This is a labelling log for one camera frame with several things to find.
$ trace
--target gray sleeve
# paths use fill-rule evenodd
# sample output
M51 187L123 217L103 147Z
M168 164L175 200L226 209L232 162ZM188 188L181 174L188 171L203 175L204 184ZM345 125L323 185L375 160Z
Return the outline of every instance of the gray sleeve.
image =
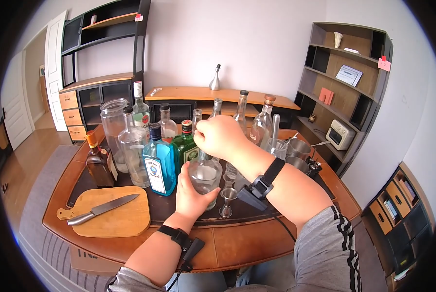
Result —
M164 292L164 288L160 288L144 275L126 267L121 267L117 272L116 280L112 285L109 285L108 291L112 292Z
M328 207L297 237L293 291L361 291L358 260L351 223L335 206Z

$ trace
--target white door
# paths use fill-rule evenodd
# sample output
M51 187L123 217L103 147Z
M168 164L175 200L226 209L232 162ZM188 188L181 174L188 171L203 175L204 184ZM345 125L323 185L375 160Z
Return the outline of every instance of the white door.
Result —
M1 110L12 149L16 149L32 132L22 85L22 52L7 67L1 88Z
M59 90L62 89L61 51L62 30L66 20L67 10L59 14L47 24L46 45L44 49L44 64L47 98L53 115L56 130L67 131L62 114Z

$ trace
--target sticky note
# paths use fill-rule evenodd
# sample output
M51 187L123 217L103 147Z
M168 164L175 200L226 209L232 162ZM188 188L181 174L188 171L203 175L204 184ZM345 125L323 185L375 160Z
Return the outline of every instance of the sticky note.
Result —
M383 61L382 58L378 58L378 67L385 71L390 72L391 63L389 61Z

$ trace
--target wooden drawer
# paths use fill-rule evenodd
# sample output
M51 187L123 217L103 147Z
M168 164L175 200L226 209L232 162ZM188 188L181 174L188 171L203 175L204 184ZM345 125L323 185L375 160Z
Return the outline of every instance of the wooden drawer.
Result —
M83 125L83 123L81 122L80 112L78 111L78 108L63 111L62 114L64 115L64 120L66 121L67 126Z
M67 130L69 130L72 140L85 140L87 138L84 126L67 127Z
M377 222L382 228L383 233L387 234L388 232L390 232L393 229L393 227L390 221L388 220L388 217L386 216L385 212L383 211L382 207L380 206L380 203L377 200L375 200L370 205L369 208L372 211L373 215L375 216L375 219L377 219Z
M61 101L62 109L78 108L77 92L75 90L59 93L59 100Z
M386 191L390 194L390 197L393 203L396 205L396 208L401 214L401 217L406 217L406 215L411 211L404 198L403 194L400 192L398 187L394 182L390 182L390 184L386 187Z

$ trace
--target blue gin bottle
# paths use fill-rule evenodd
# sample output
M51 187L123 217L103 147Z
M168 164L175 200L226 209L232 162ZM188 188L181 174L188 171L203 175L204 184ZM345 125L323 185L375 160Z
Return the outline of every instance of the blue gin bottle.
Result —
M161 139L161 125L150 124L150 141L143 149L151 189L169 196L176 186L173 145Z

